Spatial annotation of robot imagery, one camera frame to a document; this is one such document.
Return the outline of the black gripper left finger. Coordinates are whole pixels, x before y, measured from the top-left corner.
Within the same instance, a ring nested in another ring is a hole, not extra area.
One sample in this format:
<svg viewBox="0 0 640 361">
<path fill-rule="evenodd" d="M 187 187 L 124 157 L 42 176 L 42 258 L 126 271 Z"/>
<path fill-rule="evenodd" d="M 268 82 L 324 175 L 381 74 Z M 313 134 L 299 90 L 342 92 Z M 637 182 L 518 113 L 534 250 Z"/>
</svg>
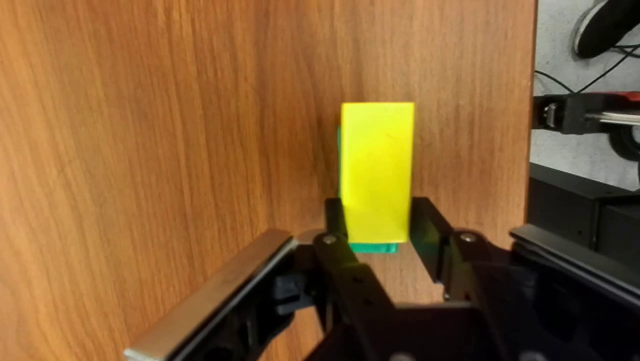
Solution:
<svg viewBox="0 0 640 361">
<path fill-rule="evenodd" d="M 340 198 L 324 201 L 324 222 L 312 242 L 319 267 L 316 311 L 324 330 L 312 361 L 388 361 L 392 342 L 383 337 L 383 323 L 392 300 L 372 269 L 352 252 Z"/>
</svg>

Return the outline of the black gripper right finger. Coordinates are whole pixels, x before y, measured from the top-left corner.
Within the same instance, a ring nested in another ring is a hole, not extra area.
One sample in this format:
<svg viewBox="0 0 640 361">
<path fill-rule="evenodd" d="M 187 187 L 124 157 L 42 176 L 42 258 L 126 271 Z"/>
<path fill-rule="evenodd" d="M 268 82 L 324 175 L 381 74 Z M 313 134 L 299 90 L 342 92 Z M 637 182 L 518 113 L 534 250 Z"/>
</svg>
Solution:
<svg viewBox="0 0 640 361">
<path fill-rule="evenodd" d="M 502 361 L 519 361 L 534 349 L 534 318 L 506 250 L 474 230 L 456 230 L 430 198 L 412 201 L 409 242 L 444 287 L 444 302 L 467 302 Z"/>
</svg>

